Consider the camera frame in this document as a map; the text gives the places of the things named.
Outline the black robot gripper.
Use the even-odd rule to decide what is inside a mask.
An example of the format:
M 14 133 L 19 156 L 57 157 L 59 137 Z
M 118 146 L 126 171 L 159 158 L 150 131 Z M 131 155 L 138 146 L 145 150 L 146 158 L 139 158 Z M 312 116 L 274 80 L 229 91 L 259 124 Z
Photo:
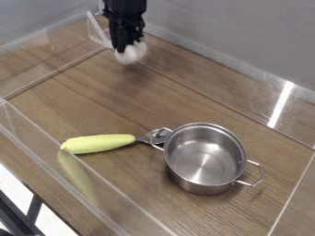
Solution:
M 113 46 L 119 53 L 125 53 L 127 45 L 141 43 L 145 38 L 147 0 L 103 0 L 103 3 Z

